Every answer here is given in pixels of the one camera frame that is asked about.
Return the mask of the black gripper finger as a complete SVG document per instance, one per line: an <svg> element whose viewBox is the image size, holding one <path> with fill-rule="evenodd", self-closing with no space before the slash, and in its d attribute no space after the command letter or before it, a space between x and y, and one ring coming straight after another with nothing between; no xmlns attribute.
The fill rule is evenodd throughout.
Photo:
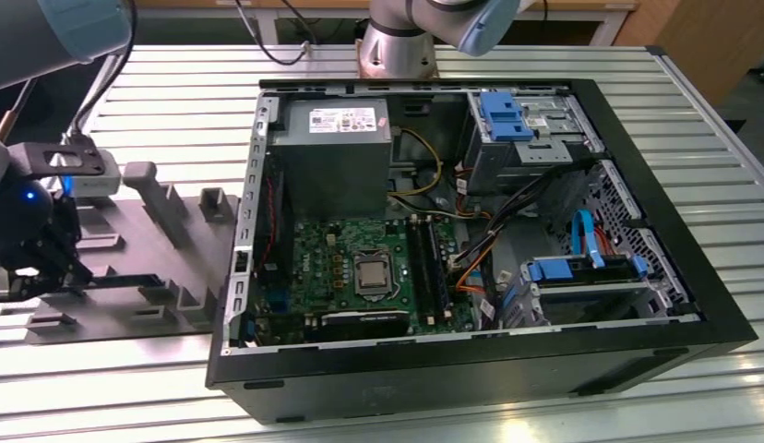
<svg viewBox="0 0 764 443"><path fill-rule="evenodd" d="M78 260L77 256L53 256L49 259L50 288L80 287L92 280L92 272Z"/></svg>
<svg viewBox="0 0 764 443"><path fill-rule="evenodd" d="M18 275L0 269L0 303L20 303L56 289L56 280L38 274Z"/></svg>

